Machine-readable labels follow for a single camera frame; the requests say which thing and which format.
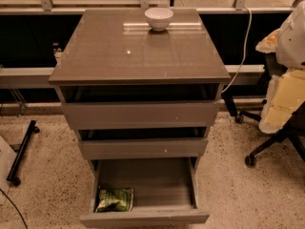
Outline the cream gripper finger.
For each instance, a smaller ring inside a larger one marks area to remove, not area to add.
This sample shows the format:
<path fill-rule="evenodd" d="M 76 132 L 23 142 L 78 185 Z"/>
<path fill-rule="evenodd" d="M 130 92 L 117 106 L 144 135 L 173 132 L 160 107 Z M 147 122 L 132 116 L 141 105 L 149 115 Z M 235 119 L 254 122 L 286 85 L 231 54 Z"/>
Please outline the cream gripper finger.
<path fill-rule="evenodd" d="M 276 29 L 264 37 L 256 46 L 255 49 L 258 52 L 263 53 L 272 53 L 275 52 L 277 45 L 277 37 L 280 32 L 280 29 Z"/>
<path fill-rule="evenodd" d="M 305 102 L 305 72 L 288 70 L 281 76 L 273 75 L 266 100 L 259 129 L 265 134 L 274 134 L 284 127 L 293 113 Z"/>

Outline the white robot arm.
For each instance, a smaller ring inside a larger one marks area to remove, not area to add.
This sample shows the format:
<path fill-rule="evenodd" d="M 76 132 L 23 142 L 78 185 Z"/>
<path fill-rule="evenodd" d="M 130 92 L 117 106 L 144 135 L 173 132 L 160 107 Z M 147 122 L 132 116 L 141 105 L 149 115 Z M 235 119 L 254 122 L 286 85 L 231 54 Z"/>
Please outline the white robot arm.
<path fill-rule="evenodd" d="M 259 122 L 263 133 L 274 134 L 305 102 L 305 1 L 300 2 L 281 27 L 260 41 L 255 49 L 274 52 L 276 62 L 287 68 L 281 76 L 272 76 Z"/>

